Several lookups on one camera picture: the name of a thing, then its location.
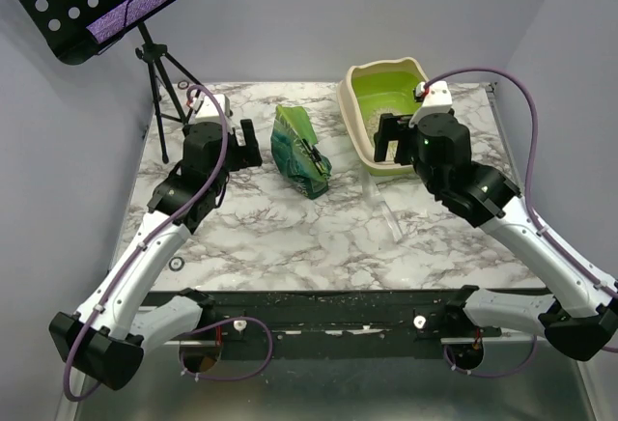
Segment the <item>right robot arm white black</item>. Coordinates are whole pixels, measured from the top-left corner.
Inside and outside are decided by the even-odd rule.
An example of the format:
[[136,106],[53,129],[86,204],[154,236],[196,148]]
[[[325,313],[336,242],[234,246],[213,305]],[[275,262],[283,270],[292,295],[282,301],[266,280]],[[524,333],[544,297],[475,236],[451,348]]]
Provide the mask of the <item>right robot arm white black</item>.
[[451,333],[513,329],[543,337],[578,361],[610,341],[617,331],[616,279],[543,224],[501,171],[473,161],[469,129],[453,113],[383,114],[374,140],[376,161],[396,143],[397,163],[411,165],[438,202],[505,246],[548,288],[545,295],[520,295],[464,287],[443,315]]

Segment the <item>green litter bag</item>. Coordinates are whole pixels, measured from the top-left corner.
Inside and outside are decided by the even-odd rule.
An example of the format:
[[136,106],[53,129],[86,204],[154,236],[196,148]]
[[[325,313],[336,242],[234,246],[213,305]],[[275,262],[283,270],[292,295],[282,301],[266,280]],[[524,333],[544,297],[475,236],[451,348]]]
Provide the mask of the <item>green litter bag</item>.
[[275,165],[284,179],[300,194],[314,200],[329,189],[332,164],[318,150],[324,167],[324,175],[320,175],[303,148],[302,139],[317,148],[318,138],[305,108],[277,105],[270,135]]

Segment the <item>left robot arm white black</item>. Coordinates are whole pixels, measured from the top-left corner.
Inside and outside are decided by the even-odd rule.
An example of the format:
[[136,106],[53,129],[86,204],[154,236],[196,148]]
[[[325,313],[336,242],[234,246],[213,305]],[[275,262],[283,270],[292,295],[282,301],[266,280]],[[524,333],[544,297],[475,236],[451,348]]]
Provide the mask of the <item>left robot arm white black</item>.
[[241,121],[244,143],[218,122],[190,125],[183,157],[159,184],[125,253],[96,290],[71,314],[59,312],[49,332],[61,358],[112,390],[136,374],[145,354],[188,334],[207,337],[219,319],[211,296],[194,289],[144,315],[138,310],[155,279],[220,207],[229,175],[262,163],[253,123]]

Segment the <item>black binder clip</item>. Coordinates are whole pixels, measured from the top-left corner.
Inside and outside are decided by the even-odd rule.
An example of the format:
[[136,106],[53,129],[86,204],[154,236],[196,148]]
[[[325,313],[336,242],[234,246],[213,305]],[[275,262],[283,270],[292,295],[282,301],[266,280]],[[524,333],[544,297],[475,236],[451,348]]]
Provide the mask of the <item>black binder clip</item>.
[[306,139],[302,139],[302,145],[320,175],[324,175],[323,158],[314,145],[310,145]]

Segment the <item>translucent plastic scoop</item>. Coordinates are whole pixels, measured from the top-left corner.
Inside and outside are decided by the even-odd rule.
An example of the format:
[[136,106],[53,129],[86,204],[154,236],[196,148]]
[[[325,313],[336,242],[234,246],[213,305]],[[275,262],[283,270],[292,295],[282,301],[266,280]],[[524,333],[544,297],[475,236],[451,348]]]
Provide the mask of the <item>translucent plastic scoop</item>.
[[391,231],[392,238],[395,243],[402,241],[404,233],[396,219],[393,211],[388,206],[386,200],[380,193],[372,175],[362,167],[360,170],[360,180],[362,186],[362,194],[367,205],[373,210],[379,210],[383,216],[388,228]]

